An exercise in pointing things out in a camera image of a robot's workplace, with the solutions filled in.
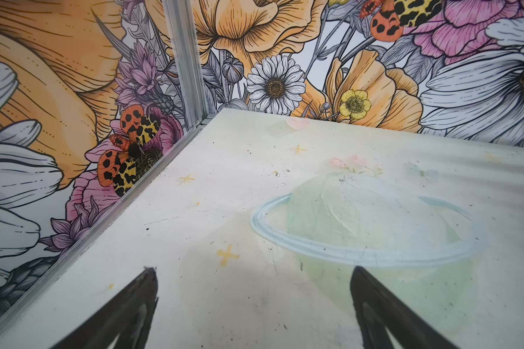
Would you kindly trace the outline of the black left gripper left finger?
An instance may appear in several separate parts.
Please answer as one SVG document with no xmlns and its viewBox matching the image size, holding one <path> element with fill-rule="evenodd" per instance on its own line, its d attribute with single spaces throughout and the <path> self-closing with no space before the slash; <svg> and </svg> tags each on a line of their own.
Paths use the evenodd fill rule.
<svg viewBox="0 0 524 349">
<path fill-rule="evenodd" d="M 145 268 L 54 348 L 145 348 L 157 307 L 158 279 Z"/>
</svg>

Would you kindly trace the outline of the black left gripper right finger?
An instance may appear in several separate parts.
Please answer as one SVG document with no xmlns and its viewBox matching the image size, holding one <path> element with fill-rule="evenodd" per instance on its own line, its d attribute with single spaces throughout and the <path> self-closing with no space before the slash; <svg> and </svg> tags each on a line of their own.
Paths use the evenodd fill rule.
<svg viewBox="0 0 524 349">
<path fill-rule="evenodd" d="M 361 266 L 353 270 L 350 292 L 364 348 L 455 348 Z"/>
</svg>

